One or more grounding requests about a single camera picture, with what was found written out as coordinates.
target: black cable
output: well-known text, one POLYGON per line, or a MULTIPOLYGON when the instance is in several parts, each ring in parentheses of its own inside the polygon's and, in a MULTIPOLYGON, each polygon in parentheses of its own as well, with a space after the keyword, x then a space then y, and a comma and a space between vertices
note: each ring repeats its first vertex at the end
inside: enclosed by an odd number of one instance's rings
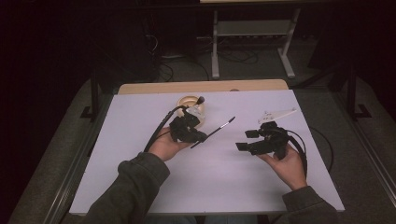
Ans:
POLYGON ((297 137, 300 138, 300 140, 301 140, 301 142, 303 143, 303 146, 304 146, 304 154, 306 154, 306 147, 305 147, 305 142, 304 142, 303 138, 300 135, 298 135, 297 133, 295 133, 294 131, 286 130, 286 132, 294 133, 297 137))
POLYGON ((206 74, 206 79, 208 81, 210 80, 210 75, 209 75, 209 73, 207 73, 206 68, 194 60, 180 60, 179 58, 177 58, 177 59, 169 59, 168 62, 162 62, 162 64, 167 64, 167 63, 194 63, 194 64, 200 66, 204 70, 204 72, 206 74))
MULTIPOLYGON (((260 53, 261 51, 263 51, 264 49, 266 49, 268 46, 274 44, 278 39, 281 39, 281 38, 275 38, 275 37, 273 37, 273 39, 272 39, 269 43, 267 43, 267 44, 266 44, 265 46, 263 46, 262 48, 259 48, 259 50, 257 50, 257 52, 255 52, 255 50, 243 50, 242 52, 245 52, 245 53, 247 54, 247 57, 246 57, 245 59, 237 58, 237 57, 233 56, 231 53, 228 54, 228 55, 229 55, 230 57, 232 57, 233 59, 232 59, 232 58, 229 58, 229 57, 226 57, 226 56, 224 56, 224 54, 226 54, 226 53, 225 53, 223 50, 219 50, 219 51, 218 51, 218 55, 219 55, 223 60, 228 61, 228 62, 232 62, 232 63, 243 63, 243 64, 254 64, 254 63, 257 63, 257 62, 259 61, 259 53, 260 53), (255 59, 253 62, 247 62, 248 60, 250 60, 250 59, 252 59, 252 58, 255 59)), ((246 49, 246 48, 248 47, 248 46, 247 46, 245 43, 243 43, 243 42, 241 42, 240 45, 241 45, 242 49, 246 49)), ((228 45, 227 47, 229 47, 231 51, 235 51, 235 49, 231 48, 231 46, 232 46, 232 45, 228 45)))
MULTIPOLYGON (((239 45, 242 47, 242 49, 244 48, 244 43, 243 41, 238 41, 239 45)), ((244 64, 254 64, 257 63, 257 61, 259 60, 259 56, 257 53, 255 53, 252 50, 239 50, 240 52, 245 53, 247 56, 245 58, 238 58, 236 56, 233 55, 233 52, 237 51, 236 50, 236 46, 234 44, 228 44, 227 46, 225 46, 224 48, 229 48, 231 53, 226 53, 224 50, 218 50, 218 55, 220 58, 222 58, 224 61, 227 62, 232 62, 232 63, 244 63, 244 64), (253 62, 249 62, 247 63, 248 60, 250 60, 251 58, 254 58, 255 60, 253 62)))
POLYGON ((158 136, 155 138, 155 140, 159 139, 160 137, 162 137, 162 136, 164 136, 164 135, 166 135, 167 133, 170 133, 170 132, 171 132, 171 131, 168 131, 168 132, 166 132, 166 133, 162 133, 162 134, 158 135, 158 136))
POLYGON ((167 68, 170 70, 171 73, 169 74, 169 73, 164 72, 164 71, 161 69, 161 67, 160 67, 160 72, 162 72, 162 73, 168 75, 169 78, 165 78, 165 77, 163 77, 161 74, 160 74, 160 77, 162 77, 163 80, 164 80, 165 82, 169 82, 170 80, 173 80, 173 78, 174 78, 174 73, 175 73, 174 70, 173 70, 173 68, 172 68, 171 66, 165 64, 165 63, 161 63, 161 65, 167 67, 167 68))
POLYGON ((332 165, 334 163, 334 149, 332 148, 332 144, 330 143, 329 139, 327 139, 327 137, 323 133, 321 133, 318 129, 313 128, 311 126, 308 126, 308 127, 310 129, 314 130, 315 132, 317 132, 320 136, 322 136, 323 139, 327 142, 327 144, 329 144, 331 157, 330 157, 330 165, 329 165, 329 168, 327 168, 327 171, 330 172, 332 170, 332 165))
POLYGON ((166 117, 163 119, 163 121, 161 121, 160 125, 158 125, 157 129, 154 131, 154 133, 148 140, 148 144, 146 145, 144 152, 149 151, 152 144, 155 142, 155 140, 157 140, 158 133, 163 128, 165 123, 172 117, 172 115, 175 113, 175 111, 177 111, 178 109, 183 108, 183 107, 184 107, 184 105, 180 105, 180 106, 175 107, 173 110, 169 111, 169 113, 166 115, 166 117))

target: floor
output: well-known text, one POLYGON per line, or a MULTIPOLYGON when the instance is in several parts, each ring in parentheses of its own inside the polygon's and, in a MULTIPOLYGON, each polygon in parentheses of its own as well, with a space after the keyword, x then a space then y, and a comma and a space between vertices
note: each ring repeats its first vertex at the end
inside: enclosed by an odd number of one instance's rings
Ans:
MULTIPOLYGON (((269 37, 222 40, 220 79, 282 78, 292 87, 319 72, 307 67, 316 40, 294 40, 288 55, 296 78, 288 79, 276 52, 281 43, 282 38, 269 37)), ((178 52, 166 54, 156 81, 211 80, 210 40, 203 39, 199 46, 195 57, 178 52)), ((295 94, 328 166, 332 148, 330 174, 346 208, 339 213, 341 223, 394 223, 394 194, 393 199, 389 197, 394 193, 394 184, 387 185, 384 179, 388 182, 396 179, 395 121, 361 79, 357 85, 357 105, 365 105, 372 117, 353 121, 345 111, 346 87, 339 92, 326 88, 331 77, 295 90, 295 94)), ((95 122, 82 119, 82 110, 91 105, 90 84, 87 82, 81 87, 69 106, 9 223, 76 223, 80 220, 67 210, 89 160, 87 152, 100 132, 111 102, 111 95, 100 94, 98 119, 95 122)), ((287 223, 287 220, 282 217, 276 223, 287 223)))

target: person's right hand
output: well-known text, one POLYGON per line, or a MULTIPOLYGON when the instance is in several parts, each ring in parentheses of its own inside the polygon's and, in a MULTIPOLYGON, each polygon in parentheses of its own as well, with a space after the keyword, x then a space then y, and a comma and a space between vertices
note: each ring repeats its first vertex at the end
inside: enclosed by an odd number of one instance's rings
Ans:
POLYGON ((291 145, 286 145, 286 157, 281 161, 276 156, 271 157, 268 154, 257 156, 266 161, 291 190, 307 186, 303 163, 301 162, 298 152, 292 148, 291 145))
POLYGON ((169 127, 162 128, 158 133, 157 139, 149 148, 148 152, 158 156, 162 161, 169 161, 181 149, 188 147, 191 143, 174 142, 170 134, 169 127))

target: white board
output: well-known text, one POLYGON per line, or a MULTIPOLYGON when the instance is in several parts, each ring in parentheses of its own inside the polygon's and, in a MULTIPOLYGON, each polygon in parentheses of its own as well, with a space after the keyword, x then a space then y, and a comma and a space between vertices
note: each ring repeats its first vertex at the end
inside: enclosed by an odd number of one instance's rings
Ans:
POLYGON ((84 215, 88 212, 117 177, 120 162, 143 151, 177 100, 188 94, 205 97, 205 124, 200 131, 211 133, 230 118, 235 116, 235 120, 204 143, 180 151, 166 163, 171 174, 161 186, 149 213, 286 211, 281 197, 290 192, 289 187, 269 165, 248 152, 238 151, 235 143, 262 140, 247 139, 245 131, 260 128, 258 119, 264 111, 292 108, 297 112, 276 123, 304 139, 308 184, 335 209, 344 210, 293 91, 221 91, 114 96, 70 213, 84 215))

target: pen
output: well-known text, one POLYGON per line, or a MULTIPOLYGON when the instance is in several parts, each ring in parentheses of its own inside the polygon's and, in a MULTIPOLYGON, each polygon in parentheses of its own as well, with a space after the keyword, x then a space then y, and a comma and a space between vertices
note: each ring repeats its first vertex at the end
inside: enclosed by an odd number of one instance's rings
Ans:
MULTIPOLYGON (((233 122, 234 119, 235 119, 235 117, 231 118, 230 120, 228 120, 227 123, 225 123, 225 124, 221 125, 220 127, 218 127, 215 131, 213 131, 212 133, 210 133, 210 134, 207 136, 207 138, 209 138, 211 135, 213 135, 214 133, 218 132, 220 129, 222 129, 222 128, 224 128, 225 126, 227 126, 229 123, 233 122)), ((201 143, 201 142, 197 142, 197 143, 195 143, 195 144, 194 144, 192 147, 190 147, 190 148, 194 148, 194 147, 198 146, 198 144, 200 144, 200 143, 201 143)))

